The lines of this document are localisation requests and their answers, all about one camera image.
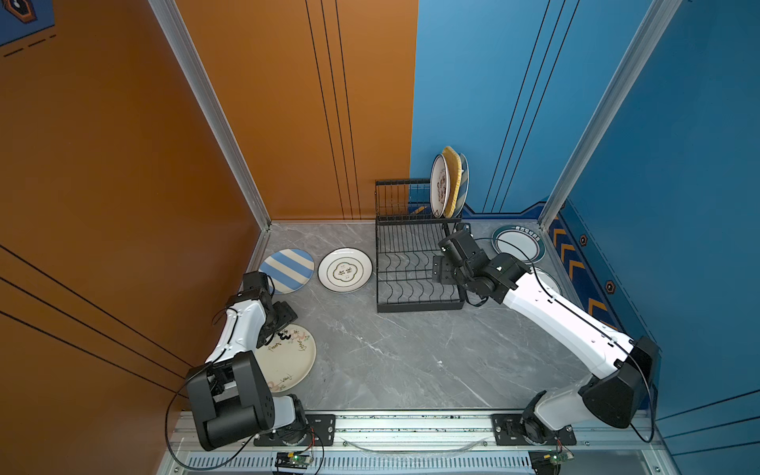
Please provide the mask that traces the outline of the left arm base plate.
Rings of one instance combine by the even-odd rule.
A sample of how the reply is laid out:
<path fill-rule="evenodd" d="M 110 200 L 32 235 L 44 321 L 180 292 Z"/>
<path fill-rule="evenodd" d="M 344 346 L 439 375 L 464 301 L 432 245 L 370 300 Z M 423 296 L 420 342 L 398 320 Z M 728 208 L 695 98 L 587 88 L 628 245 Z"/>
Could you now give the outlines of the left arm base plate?
<path fill-rule="evenodd" d="M 306 425 L 282 427 L 271 433 L 261 433 L 253 439 L 256 447 L 332 447 L 336 435 L 335 414 L 307 414 Z"/>

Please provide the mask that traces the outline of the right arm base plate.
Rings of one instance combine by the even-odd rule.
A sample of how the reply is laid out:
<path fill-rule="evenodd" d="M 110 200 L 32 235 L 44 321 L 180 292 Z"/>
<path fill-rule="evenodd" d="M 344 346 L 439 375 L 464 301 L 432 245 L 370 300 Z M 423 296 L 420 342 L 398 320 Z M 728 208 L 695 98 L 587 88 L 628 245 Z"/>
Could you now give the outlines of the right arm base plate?
<path fill-rule="evenodd" d="M 550 431 L 536 418 L 525 421 L 522 415 L 512 413 L 494 414 L 490 417 L 490 421 L 499 447 L 517 447 L 518 445 L 573 447 L 577 445 L 573 427 L 570 426 L 560 431 Z"/>

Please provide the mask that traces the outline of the orange sunburst plate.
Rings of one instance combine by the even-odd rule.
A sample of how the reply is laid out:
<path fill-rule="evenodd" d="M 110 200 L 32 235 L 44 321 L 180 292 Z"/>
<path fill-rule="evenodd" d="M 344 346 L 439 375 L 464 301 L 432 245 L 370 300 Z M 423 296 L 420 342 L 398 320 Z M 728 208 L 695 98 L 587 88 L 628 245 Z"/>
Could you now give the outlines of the orange sunburst plate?
<path fill-rule="evenodd" d="M 558 282 L 546 271 L 541 268 L 536 269 L 536 277 L 541 284 L 554 294 L 562 294 L 562 290 Z"/>

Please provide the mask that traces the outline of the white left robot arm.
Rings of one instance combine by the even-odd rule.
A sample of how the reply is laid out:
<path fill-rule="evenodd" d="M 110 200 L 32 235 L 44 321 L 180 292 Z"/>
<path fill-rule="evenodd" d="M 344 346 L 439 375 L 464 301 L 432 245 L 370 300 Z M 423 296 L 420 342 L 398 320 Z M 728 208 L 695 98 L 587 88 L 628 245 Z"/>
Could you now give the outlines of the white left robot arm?
<path fill-rule="evenodd" d="M 226 323 L 217 346 L 187 374 L 184 388 L 199 443 L 207 451 L 268 431 L 289 443 L 306 437 L 300 400 L 275 397 L 255 357 L 297 319 L 289 304 L 273 300 L 274 290 L 264 272 L 243 275 L 243 289 L 224 308 Z"/>

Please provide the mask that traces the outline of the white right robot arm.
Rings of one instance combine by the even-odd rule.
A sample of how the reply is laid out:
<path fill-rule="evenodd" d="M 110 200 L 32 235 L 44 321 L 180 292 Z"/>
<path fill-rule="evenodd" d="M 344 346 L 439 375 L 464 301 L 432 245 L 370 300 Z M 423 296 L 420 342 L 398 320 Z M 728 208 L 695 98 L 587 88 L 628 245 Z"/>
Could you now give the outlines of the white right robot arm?
<path fill-rule="evenodd" d="M 544 285 L 533 266 L 510 253 L 488 257 L 467 230 L 445 237 L 439 248 L 435 279 L 528 318 L 588 370 L 576 383 L 534 396 L 520 421 L 526 439 L 542 445 L 554 433 L 591 419 L 628 429 L 642 404 L 655 403 L 653 382 L 660 355 L 651 338 L 633 340 L 593 318 Z"/>

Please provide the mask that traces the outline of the white plate red characters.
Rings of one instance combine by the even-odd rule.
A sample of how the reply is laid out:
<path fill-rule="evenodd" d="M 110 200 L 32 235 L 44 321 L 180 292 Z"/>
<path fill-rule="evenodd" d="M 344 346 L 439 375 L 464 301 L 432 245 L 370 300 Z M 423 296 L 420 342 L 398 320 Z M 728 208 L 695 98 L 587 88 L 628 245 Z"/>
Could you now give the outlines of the white plate red characters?
<path fill-rule="evenodd" d="M 447 161 L 439 154 L 431 168 L 431 211 L 433 217 L 442 218 L 449 196 L 449 170 Z"/>

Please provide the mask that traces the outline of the white flower outline plate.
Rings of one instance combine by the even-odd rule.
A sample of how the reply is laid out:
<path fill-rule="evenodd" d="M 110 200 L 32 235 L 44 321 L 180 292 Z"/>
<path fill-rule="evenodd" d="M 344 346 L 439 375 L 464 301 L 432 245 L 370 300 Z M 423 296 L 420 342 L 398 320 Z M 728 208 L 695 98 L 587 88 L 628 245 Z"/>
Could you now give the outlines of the white flower outline plate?
<path fill-rule="evenodd" d="M 367 253 L 353 247 L 328 253 L 318 267 L 318 279 L 328 290 L 350 293 L 363 287 L 373 274 L 373 262 Z"/>

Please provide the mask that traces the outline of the yellow woven tray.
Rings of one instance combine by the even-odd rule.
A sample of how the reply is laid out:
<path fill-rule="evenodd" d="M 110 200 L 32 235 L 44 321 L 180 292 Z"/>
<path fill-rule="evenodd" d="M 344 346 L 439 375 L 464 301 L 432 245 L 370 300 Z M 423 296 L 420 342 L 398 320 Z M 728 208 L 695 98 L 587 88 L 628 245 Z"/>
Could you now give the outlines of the yellow woven tray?
<path fill-rule="evenodd" d="M 445 211 L 443 211 L 443 215 L 448 219 L 454 215 L 463 176 L 463 165 L 460 155 L 451 146 L 446 146 L 443 149 L 443 158 L 449 172 L 448 198 Z"/>

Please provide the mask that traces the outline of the cream floral plate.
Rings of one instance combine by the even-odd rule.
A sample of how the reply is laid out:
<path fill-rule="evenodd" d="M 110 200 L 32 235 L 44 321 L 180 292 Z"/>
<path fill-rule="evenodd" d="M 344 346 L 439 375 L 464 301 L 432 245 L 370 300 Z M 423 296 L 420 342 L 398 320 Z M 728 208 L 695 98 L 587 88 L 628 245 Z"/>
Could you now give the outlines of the cream floral plate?
<path fill-rule="evenodd" d="M 317 359 L 317 345 L 307 329 L 293 324 L 258 348 L 255 358 L 270 391 L 284 394 L 308 376 Z"/>

